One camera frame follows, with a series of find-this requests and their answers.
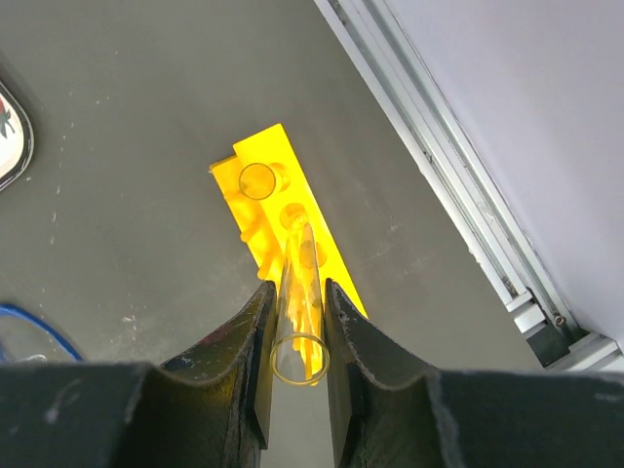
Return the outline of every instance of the gray tabletop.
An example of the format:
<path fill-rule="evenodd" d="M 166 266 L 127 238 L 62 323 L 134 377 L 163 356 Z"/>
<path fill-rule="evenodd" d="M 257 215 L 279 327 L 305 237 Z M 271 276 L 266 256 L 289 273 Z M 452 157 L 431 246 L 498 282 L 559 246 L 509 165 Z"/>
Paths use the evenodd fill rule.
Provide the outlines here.
<path fill-rule="evenodd" d="M 0 194 L 0 299 L 89 359 L 161 362 L 245 303 L 207 168 L 282 122 L 376 324 L 441 367 L 538 369 L 311 0 L 11 2 L 0 72 L 36 137 Z M 330 466 L 325 385 L 273 408 L 263 464 Z"/>

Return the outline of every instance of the white wall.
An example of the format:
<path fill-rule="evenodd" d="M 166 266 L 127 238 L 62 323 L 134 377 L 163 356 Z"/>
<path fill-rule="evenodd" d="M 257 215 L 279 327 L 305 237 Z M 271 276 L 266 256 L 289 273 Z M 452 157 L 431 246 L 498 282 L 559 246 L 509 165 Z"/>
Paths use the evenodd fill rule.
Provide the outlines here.
<path fill-rule="evenodd" d="M 581 324 L 624 342 L 624 2 L 386 0 Z"/>

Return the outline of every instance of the blue wire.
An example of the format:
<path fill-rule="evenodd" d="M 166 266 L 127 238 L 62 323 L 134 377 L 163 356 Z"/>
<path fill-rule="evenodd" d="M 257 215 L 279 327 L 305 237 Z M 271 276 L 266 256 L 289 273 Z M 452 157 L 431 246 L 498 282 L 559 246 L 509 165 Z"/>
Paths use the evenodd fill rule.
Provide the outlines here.
<path fill-rule="evenodd" d="M 73 347 L 73 345 L 53 327 L 45 323 L 39 317 L 32 315 L 30 312 L 23 310 L 21 307 L 17 307 L 12 304 L 0 304 L 0 317 L 15 317 L 28 322 L 30 325 L 34 325 L 40 330 L 47 332 L 58 343 L 58 345 L 64 349 L 67 354 L 73 357 L 76 361 L 84 361 L 80 353 Z M 4 353 L 0 346 L 0 361 L 4 360 Z"/>

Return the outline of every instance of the test tube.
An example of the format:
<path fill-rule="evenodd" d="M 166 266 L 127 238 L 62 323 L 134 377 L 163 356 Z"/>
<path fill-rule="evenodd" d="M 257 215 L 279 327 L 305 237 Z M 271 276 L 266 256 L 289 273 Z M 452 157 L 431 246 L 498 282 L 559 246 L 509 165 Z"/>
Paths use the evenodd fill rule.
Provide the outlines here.
<path fill-rule="evenodd" d="M 277 329 L 271 366 L 282 381 L 315 385 L 330 366 L 323 341 L 323 299 L 312 226 L 302 216 L 292 223 L 277 300 Z"/>

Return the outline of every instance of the yellow block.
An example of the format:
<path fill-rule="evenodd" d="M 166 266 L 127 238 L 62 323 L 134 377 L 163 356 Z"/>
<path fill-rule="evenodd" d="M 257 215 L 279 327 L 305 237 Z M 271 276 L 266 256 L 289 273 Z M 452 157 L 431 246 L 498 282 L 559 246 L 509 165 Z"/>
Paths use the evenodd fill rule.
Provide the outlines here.
<path fill-rule="evenodd" d="M 258 278 L 272 280 L 279 288 L 289 228 L 306 215 L 317 242 L 323 301 L 325 280 L 332 278 L 366 316 L 282 125 L 239 141 L 234 152 L 212 164 L 211 172 L 258 265 Z"/>

